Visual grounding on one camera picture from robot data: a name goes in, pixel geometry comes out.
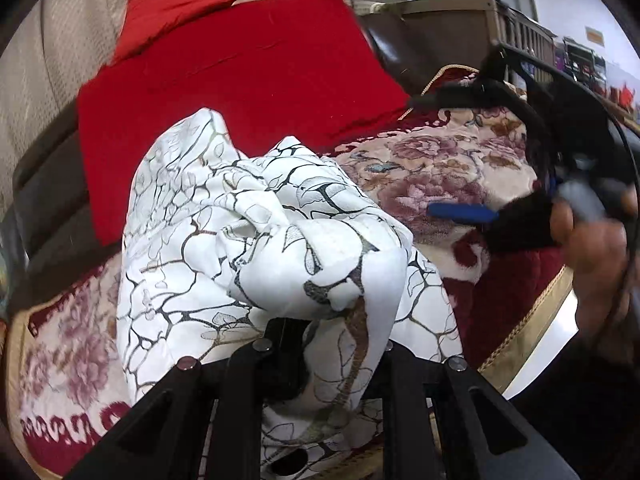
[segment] beige curtain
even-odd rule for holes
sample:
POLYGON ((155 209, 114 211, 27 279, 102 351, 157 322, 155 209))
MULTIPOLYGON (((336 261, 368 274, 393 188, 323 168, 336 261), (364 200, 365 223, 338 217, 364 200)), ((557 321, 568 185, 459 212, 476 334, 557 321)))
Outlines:
POLYGON ((110 59, 126 2, 39 0, 0 57, 0 215, 17 161, 110 59))

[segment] human hand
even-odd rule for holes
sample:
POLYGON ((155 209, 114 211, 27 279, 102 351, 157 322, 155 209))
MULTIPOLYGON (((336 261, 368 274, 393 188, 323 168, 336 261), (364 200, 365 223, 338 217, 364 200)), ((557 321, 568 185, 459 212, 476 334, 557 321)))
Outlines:
MULTIPOLYGON (((629 214, 638 214, 635 189, 629 190, 622 202, 629 214)), ((613 219, 576 223, 566 202, 554 204, 550 224, 552 237, 562 245, 565 264, 574 270, 578 333, 593 341, 613 306, 628 262, 624 226, 613 219)), ((640 265, 634 267, 611 326, 597 349, 602 356, 624 364, 632 364, 634 355, 632 330, 623 322, 629 310, 629 291, 640 285, 640 265)))

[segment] folded orange fabric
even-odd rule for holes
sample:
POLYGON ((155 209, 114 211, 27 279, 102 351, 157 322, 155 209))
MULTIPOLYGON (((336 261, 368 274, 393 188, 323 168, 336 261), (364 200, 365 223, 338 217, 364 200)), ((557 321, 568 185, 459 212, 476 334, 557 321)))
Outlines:
POLYGON ((142 52, 154 40, 185 22, 225 9, 235 0, 129 0, 112 63, 142 52))

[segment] black cable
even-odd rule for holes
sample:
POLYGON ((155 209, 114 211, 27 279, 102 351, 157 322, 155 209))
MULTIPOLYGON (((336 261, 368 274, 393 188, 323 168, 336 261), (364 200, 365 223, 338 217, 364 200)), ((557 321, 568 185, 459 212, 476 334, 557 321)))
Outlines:
MULTIPOLYGON (((626 135, 622 131, 622 127, 618 121, 611 115, 611 113, 606 110, 607 116, 609 120, 613 122, 616 130, 618 131, 618 135, 622 140, 622 145, 625 147, 626 154, 629 156, 631 161, 631 166, 634 170, 634 186, 636 188, 636 200, 640 202, 640 173, 638 173, 638 165, 636 164, 636 158, 634 157, 633 151, 631 150, 631 146, 629 146, 628 140, 626 140, 626 135)), ((636 264, 636 253, 638 252, 638 240, 640 240, 640 210, 636 214, 636 224, 634 227, 633 237, 631 240, 631 245, 629 247, 629 260, 625 267, 625 272, 622 274, 622 278, 620 279, 620 285, 618 286, 618 290, 613 296, 613 302, 609 312, 607 313, 607 317, 604 319, 602 326, 596 333, 595 338, 593 339, 593 351, 595 352, 598 348, 598 345, 601 343, 603 336, 611 327, 614 318, 618 310, 620 309, 620 303, 622 302, 622 296, 625 293, 626 282, 629 279, 629 274, 632 272, 635 264, 636 264)), ((631 292, 629 295, 629 309, 631 309, 631 292)))

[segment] screw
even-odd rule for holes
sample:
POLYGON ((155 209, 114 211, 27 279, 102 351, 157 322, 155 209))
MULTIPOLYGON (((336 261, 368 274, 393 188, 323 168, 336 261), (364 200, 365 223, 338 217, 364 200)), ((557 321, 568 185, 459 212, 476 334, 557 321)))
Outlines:
POLYGON ((198 364, 198 360, 190 355, 185 355, 178 359, 178 368, 182 371, 191 370, 196 364, 198 364))
POLYGON ((466 361, 459 356, 450 357, 447 363, 449 364, 449 368, 457 372, 464 372, 467 367, 466 361))
POLYGON ((271 350, 271 345, 273 345, 271 339, 261 337, 260 339, 256 339, 254 341, 254 350, 256 352, 268 352, 269 350, 271 350))

